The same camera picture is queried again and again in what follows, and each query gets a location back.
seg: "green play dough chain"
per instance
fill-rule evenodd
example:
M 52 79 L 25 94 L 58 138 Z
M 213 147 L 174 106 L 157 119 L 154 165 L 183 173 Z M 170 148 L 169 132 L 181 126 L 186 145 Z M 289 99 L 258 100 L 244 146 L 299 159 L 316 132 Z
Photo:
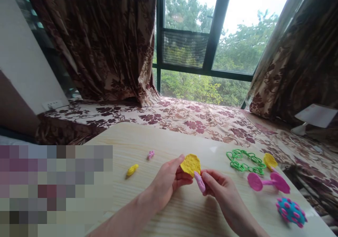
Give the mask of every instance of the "green play dough chain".
M 235 159 L 242 159 L 243 155 L 245 154 L 248 156 L 251 161 L 256 163 L 259 167 L 249 167 L 247 164 L 239 164 Z M 262 162 L 262 160 L 254 153 L 247 153 L 245 150 L 240 150 L 240 149 L 234 149 L 232 152 L 226 152 L 226 156 L 228 156 L 230 162 L 230 166 L 237 169 L 238 171 L 244 172 L 244 171 L 249 171 L 249 172 L 254 172 L 256 174 L 264 175 L 263 169 L 265 169 L 267 166 Z

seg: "wood grain surface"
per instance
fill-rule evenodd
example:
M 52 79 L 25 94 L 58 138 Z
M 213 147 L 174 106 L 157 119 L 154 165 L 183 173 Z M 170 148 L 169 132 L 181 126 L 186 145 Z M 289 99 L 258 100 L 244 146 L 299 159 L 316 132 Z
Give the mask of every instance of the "wood grain surface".
M 249 149 L 233 147 L 223 142 L 128 122 L 113 125 L 86 145 L 113 145 L 113 168 L 109 177 L 106 177 L 111 178 L 109 183 L 112 184 L 113 204 L 111 210 L 94 227 L 147 188 L 164 162 L 182 153 L 185 155 L 193 153 L 199 157 L 202 169 L 216 169 L 234 180 L 246 206 L 270 236 L 335 236 L 279 168 L 277 170 L 291 187 L 291 193 L 288 195 L 278 192 L 273 186 L 265 186 L 262 191 L 255 192 L 248 185 L 248 173 L 241 173 L 230 167 L 226 152 L 236 148 L 253 152 L 263 159 L 264 154 L 254 145 Z M 155 151 L 155 156 L 147 161 L 146 157 L 150 150 Z M 245 159 L 243 162 L 253 166 L 249 160 Z M 139 168 L 135 174 L 126 179 L 128 168 L 134 164 L 138 164 Z M 263 178 L 268 180 L 270 172 L 267 169 L 264 172 Z M 305 211 L 308 223 L 303 229 L 282 220 L 275 206 L 276 199 L 282 196 L 297 202 Z M 180 188 L 173 195 L 165 209 L 147 224 L 142 236 L 236 236 L 236 234 L 226 223 L 216 200 L 212 197 L 203 197 L 194 181 L 192 185 Z

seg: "wall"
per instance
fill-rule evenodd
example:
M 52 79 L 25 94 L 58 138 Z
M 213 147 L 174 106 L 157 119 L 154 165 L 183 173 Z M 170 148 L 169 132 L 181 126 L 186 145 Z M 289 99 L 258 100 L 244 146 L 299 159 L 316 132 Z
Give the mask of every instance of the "wall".
M 68 105 L 15 0 L 0 0 L 0 18 L 0 68 L 27 106 L 37 115 L 45 111 L 44 102 Z
M 39 120 L 0 70 L 0 126 L 34 136 Z

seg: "floral patterned fabric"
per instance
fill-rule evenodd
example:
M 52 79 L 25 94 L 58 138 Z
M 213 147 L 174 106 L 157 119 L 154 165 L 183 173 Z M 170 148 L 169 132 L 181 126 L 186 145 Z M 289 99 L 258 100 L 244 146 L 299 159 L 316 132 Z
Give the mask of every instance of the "floral patterned fabric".
M 240 109 L 230 107 L 168 97 L 161 97 L 159 103 L 143 108 L 136 102 L 97 103 L 75 98 L 69 106 L 42 113 L 39 118 L 42 121 L 37 132 L 40 144 L 74 143 L 76 136 L 64 138 L 68 130 L 89 136 L 116 123 L 133 122 L 269 152 L 280 163 L 293 164 Z
M 338 147 L 330 141 L 316 137 L 311 131 L 304 138 L 293 135 L 291 126 L 272 123 L 246 110 L 246 116 L 271 142 L 275 143 L 293 162 L 284 172 L 296 187 L 303 187 L 310 197 L 310 204 L 321 216 L 338 219 Z M 313 147 L 319 146 L 323 152 Z M 335 222 L 334 232 L 338 233 Z
M 159 101 L 156 0 L 30 0 L 82 98 Z
M 338 212 L 338 154 L 331 151 L 334 147 L 301 140 L 289 132 L 290 127 L 246 110 L 168 97 L 143 108 L 136 101 L 97 103 L 74 98 L 69 106 L 39 118 L 40 144 L 81 145 L 116 123 L 133 122 L 270 153 L 296 187 L 300 187 L 298 183 L 307 187 L 306 198 L 321 216 Z M 312 145 L 320 145 L 324 152 L 318 153 Z
M 282 37 L 272 39 L 276 48 L 263 54 L 247 97 L 252 113 L 292 125 L 312 103 L 338 108 L 338 0 L 300 1 L 291 22 L 281 22 L 290 22 Z M 338 117 L 321 131 L 336 140 Z

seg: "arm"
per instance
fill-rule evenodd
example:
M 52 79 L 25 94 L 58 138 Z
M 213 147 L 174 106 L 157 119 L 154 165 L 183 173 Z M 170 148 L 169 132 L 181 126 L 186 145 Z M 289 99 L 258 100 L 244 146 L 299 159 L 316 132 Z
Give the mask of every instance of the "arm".
M 137 236 L 156 214 L 157 209 L 151 201 L 151 191 L 145 190 L 111 218 L 101 224 L 90 237 Z
M 147 222 L 168 204 L 176 189 L 193 183 L 192 177 L 180 167 L 183 160 L 184 155 L 181 155 L 164 163 L 145 191 L 92 231 L 88 237 L 139 235 Z
M 213 169 L 203 169 L 201 174 L 206 187 L 203 195 L 217 200 L 225 220 L 238 236 L 269 237 L 244 204 L 230 177 Z

